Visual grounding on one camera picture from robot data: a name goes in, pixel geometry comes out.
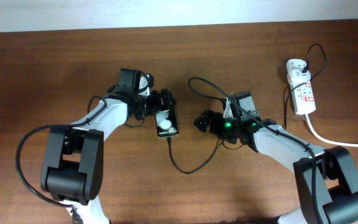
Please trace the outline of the white power strip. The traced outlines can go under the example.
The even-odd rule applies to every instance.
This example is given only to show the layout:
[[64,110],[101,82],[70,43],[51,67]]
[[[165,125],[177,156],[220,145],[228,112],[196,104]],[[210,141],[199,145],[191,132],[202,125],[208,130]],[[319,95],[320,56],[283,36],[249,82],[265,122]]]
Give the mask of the white power strip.
[[297,115],[310,114],[316,110],[311,82],[288,81],[293,98],[294,111]]

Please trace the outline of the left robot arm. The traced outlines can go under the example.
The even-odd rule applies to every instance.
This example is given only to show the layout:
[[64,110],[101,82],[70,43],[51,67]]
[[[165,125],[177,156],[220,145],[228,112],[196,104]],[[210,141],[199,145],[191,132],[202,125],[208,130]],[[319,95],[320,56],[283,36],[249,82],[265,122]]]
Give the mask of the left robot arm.
[[40,186],[66,206],[73,223],[109,223],[98,194],[103,181],[104,142],[134,116],[137,120],[173,108],[167,89],[153,91],[154,77],[123,68],[119,82],[98,97],[96,108],[72,124],[50,128]]

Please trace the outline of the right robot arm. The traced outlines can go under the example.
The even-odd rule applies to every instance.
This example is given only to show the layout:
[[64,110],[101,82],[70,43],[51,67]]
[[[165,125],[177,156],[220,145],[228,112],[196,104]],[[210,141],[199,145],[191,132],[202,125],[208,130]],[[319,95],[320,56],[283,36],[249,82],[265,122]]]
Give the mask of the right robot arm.
[[358,221],[358,169],[350,152],[326,149],[288,132],[271,119],[261,119],[250,92],[221,99],[223,113],[204,111],[194,125],[219,139],[241,142],[271,157],[295,175],[300,207],[274,223],[354,223]]

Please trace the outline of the black smartphone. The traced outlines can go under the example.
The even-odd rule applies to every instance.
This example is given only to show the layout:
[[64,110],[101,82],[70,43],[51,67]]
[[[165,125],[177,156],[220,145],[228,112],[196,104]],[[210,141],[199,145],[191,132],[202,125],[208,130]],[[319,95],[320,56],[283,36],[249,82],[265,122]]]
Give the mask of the black smartphone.
[[169,138],[179,134],[178,119],[175,106],[168,110],[160,111],[155,115],[157,125],[157,136],[159,138]]

